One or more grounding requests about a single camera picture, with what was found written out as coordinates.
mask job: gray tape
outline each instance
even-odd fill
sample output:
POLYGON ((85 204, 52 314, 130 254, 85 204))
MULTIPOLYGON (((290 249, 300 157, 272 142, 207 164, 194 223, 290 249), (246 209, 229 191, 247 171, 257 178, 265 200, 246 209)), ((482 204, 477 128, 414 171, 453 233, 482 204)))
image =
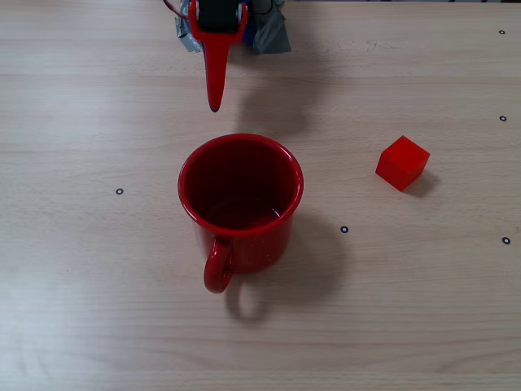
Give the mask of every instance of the gray tape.
MULTIPOLYGON (((271 0, 252 0, 255 12, 264 12, 271 6, 271 0)), ((253 40, 253 49, 256 53, 286 53, 291 51, 290 41, 287 38, 284 20, 286 18, 278 6, 284 0, 274 0, 275 4, 270 13, 255 15, 257 33, 253 40)))
MULTIPOLYGON (((190 0, 181 0, 181 3, 179 4, 179 11, 182 14, 188 15, 189 1, 190 0)), ((190 23, 188 23, 188 20, 176 18, 176 30, 177 37, 181 40, 181 43, 188 51, 194 51, 196 53, 203 51, 201 42, 197 41, 192 35, 192 30, 190 29, 190 23)))

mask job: cube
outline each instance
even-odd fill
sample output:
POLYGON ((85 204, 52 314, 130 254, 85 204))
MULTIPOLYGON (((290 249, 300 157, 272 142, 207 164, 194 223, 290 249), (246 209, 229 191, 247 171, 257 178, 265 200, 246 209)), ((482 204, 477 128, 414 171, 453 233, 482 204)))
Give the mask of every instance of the cube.
POLYGON ((405 136, 382 152, 376 173, 399 191, 419 177, 431 154, 405 136))

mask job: mug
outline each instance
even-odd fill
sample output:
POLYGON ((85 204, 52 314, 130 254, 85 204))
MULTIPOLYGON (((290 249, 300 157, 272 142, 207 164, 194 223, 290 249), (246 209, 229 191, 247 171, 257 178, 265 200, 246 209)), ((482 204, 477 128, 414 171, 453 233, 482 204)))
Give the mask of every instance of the mug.
POLYGON ((221 293, 233 274, 256 273, 282 256, 304 176, 296 158, 274 140, 230 134, 192 152, 177 189, 208 254, 204 285, 221 293))

